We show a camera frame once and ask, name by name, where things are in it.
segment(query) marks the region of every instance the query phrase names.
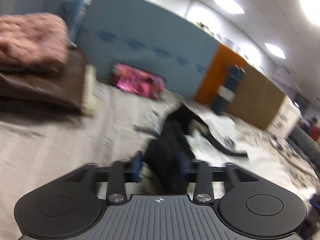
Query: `pink knitted blanket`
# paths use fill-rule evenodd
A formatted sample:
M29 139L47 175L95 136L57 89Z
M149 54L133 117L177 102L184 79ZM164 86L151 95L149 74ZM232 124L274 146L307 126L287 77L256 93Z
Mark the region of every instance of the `pink knitted blanket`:
M0 17L0 71L59 72L67 60L67 26L59 16Z

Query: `screw head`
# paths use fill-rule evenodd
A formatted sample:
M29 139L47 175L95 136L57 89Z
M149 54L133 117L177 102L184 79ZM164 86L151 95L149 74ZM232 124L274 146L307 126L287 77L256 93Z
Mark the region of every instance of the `screw head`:
M112 202L119 202L124 199L124 196L121 194L112 194L109 196L109 200Z
M207 202L207 201L211 200L212 198L208 194L199 194L196 196L196 199L201 202Z

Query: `brown leather cushion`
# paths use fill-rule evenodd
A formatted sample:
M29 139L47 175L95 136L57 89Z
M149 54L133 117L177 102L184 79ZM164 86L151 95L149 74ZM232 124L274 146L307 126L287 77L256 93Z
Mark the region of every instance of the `brown leather cushion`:
M55 74L0 73L0 97L53 103L81 109L87 59L70 49L68 64Z

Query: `dark blue bottle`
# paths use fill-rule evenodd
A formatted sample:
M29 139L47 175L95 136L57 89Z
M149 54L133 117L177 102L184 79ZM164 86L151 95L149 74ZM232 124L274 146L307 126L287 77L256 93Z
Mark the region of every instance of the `dark blue bottle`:
M227 109L229 103L235 98L235 91L244 77L244 70L237 65L232 66L228 71L228 76L218 89L218 95L211 104L212 111L217 115Z

